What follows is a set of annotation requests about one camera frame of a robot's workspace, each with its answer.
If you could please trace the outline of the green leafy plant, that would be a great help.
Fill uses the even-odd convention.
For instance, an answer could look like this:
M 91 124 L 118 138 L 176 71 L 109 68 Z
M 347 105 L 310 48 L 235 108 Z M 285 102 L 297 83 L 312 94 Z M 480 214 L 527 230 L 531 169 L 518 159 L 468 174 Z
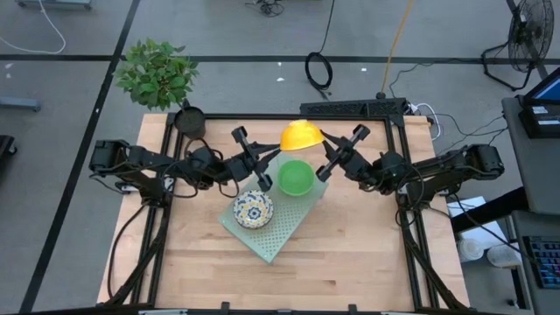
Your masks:
M 200 75 L 198 63 L 181 54 L 185 49 L 152 38 L 137 41 L 113 72 L 116 85 L 149 110 L 184 107 Z

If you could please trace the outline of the grey desk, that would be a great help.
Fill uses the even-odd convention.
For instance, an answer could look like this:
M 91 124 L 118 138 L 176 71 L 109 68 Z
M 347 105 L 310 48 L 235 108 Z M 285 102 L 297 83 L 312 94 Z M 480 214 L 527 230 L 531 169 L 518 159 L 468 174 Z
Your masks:
M 560 236 L 560 215 L 514 211 L 512 214 L 516 239 L 522 252 L 522 267 L 528 300 L 535 315 L 560 315 L 560 290 L 542 289 L 536 283 L 524 245 L 524 236 Z
M 517 98 L 501 100 L 529 208 L 560 215 L 560 138 L 529 138 Z

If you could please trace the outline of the black backlit keyboard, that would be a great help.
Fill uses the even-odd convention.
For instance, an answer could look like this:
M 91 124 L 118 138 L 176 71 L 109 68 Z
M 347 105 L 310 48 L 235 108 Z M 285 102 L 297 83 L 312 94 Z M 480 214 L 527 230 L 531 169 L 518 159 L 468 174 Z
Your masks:
M 560 236 L 524 236 L 538 286 L 560 290 Z

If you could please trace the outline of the pale green perforated metal shelf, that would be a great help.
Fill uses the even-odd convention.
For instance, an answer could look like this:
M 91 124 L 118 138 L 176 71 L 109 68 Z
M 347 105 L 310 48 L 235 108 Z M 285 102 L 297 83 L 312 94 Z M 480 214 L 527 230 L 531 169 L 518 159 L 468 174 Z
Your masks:
M 263 227 L 256 229 L 242 226 L 235 218 L 235 199 L 223 210 L 218 222 L 233 236 L 245 244 L 266 263 L 272 264 L 284 244 L 291 238 L 305 217 L 323 197 L 327 183 L 315 180 L 311 190 L 300 197 L 283 192 L 278 184 L 279 169 L 294 157 L 280 153 L 266 171 L 273 178 L 272 187 L 265 193 L 272 201 L 272 217 Z

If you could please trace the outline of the black floor object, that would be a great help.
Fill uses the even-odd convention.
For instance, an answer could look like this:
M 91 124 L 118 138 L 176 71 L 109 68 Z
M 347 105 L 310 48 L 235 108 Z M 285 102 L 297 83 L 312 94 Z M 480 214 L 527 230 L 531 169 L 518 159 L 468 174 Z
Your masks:
M 18 152 L 15 138 L 8 135 L 0 135 L 0 172 L 2 172 L 11 161 L 11 157 Z

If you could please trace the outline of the black plant pot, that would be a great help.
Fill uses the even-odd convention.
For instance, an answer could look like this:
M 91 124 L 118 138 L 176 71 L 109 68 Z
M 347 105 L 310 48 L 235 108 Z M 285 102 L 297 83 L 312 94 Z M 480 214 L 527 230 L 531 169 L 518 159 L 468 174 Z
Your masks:
M 178 132 L 189 139 L 200 139 L 206 134 L 206 116 L 185 99 L 176 113 L 173 124 Z

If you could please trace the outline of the grey furniture base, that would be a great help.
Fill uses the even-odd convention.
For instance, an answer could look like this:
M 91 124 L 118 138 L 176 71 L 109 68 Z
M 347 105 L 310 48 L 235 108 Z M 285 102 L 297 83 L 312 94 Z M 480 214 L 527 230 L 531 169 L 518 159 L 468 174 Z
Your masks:
M 62 6 L 76 6 L 82 7 L 86 11 L 91 11 L 92 7 L 92 0 L 14 0 L 14 2 L 19 5 L 20 7 L 24 8 L 28 4 L 37 4 L 37 5 L 62 5 Z

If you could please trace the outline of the green plastic mini bowl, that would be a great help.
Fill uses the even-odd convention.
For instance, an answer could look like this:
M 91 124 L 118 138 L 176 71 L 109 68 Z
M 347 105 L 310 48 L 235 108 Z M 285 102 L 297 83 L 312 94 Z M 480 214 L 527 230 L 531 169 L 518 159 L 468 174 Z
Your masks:
M 313 188 L 315 173 L 305 161 L 290 160 L 280 166 L 277 179 L 279 188 L 284 193 L 300 197 Z

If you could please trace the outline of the white round container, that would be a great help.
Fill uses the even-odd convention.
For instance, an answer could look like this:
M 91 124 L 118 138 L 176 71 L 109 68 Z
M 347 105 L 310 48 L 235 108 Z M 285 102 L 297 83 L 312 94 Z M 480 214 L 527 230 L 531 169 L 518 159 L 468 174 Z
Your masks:
M 486 257 L 497 268 L 515 268 L 522 265 L 522 255 L 517 243 L 494 246 L 486 252 Z
M 462 239 L 457 242 L 458 256 L 461 263 L 479 260 L 484 255 L 480 242 L 474 239 Z

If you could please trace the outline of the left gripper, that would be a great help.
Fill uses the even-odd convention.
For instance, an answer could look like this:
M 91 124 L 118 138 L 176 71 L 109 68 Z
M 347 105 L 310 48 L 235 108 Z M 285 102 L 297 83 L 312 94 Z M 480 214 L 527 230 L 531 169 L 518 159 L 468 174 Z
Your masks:
M 263 144 L 247 139 L 247 131 L 243 126 L 235 128 L 231 135 L 241 146 L 242 152 L 226 160 L 226 167 L 232 179 L 241 181 L 254 173 L 258 180 L 257 184 L 262 191 L 267 192 L 272 187 L 272 179 L 265 172 L 269 163 L 281 150 L 279 144 Z

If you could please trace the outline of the black perforated equipment box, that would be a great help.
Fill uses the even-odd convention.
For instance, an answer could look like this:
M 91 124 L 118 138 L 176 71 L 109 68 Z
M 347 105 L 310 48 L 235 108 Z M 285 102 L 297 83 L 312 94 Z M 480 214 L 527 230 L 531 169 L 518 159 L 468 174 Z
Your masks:
M 299 109 L 308 116 L 391 116 L 401 115 L 406 102 L 405 98 L 322 101 L 302 103 Z

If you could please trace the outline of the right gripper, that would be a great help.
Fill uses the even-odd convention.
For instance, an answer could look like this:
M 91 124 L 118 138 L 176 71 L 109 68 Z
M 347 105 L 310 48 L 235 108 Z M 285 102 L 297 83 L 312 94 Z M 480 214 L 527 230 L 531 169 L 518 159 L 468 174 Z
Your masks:
M 357 125 L 350 139 L 344 136 L 333 136 L 321 130 L 324 137 L 322 144 L 328 163 L 317 169 L 317 178 L 320 181 L 327 181 L 332 175 L 333 168 L 339 166 L 345 172 L 345 176 L 352 181 L 368 179 L 368 172 L 372 169 L 372 165 L 354 146 L 364 140 L 369 133 L 370 129 L 363 124 Z

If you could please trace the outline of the monitor with blue screen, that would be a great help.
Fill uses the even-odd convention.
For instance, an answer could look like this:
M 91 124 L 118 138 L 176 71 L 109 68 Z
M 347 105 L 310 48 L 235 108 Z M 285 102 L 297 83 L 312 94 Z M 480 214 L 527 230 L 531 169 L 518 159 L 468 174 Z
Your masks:
M 560 104 L 560 66 L 532 88 L 523 99 L 526 102 Z

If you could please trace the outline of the black aluminium table frame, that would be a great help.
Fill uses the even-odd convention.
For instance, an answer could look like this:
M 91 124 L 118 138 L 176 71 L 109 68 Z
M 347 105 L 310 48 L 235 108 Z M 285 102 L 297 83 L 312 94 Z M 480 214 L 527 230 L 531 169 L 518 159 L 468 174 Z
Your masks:
M 206 141 L 227 157 L 240 151 L 231 130 L 245 127 L 250 142 L 279 143 L 288 115 L 210 114 Z M 315 121 L 326 132 L 349 137 L 359 123 L 371 134 L 358 144 L 368 160 L 388 149 L 383 122 Z M 317 205 L 267 264 L 219 222 L 231 202 L 217 187 L 193 199 L 175 199 L 163 250 L 155 300 L 159 308 L 414 311 L 402 232 L 395 223 L 396 198 L 366 193 L 333 170 Z M 146 216 L 125 230 L 116 251 L 113 291 L 136 267 Z M 439 213 L 423 212 L 433 268 L 458 301 L 469 305 L 465 279 L 455 248 L 452 225 Z

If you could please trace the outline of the black floor fan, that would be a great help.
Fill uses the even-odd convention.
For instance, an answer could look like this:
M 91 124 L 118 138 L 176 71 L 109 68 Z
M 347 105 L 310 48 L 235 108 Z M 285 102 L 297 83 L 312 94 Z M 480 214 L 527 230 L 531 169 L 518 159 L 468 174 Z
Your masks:
M 513 92 L 524 89 L 534 70 L 545 73 L 543 62 L 549 52 L 554 35 L 555 12 L 552 0 L 505 0 L 511 13 L 507 41 L 504 44 L 486 49 L 481 54 L 483 73 L 488 78 L 511 89 Z M 487 55 L 496 51 L 499 54 L 507 48 L 510 66 L 525 74 L 520 87 L 493 75 L 489 70 Z

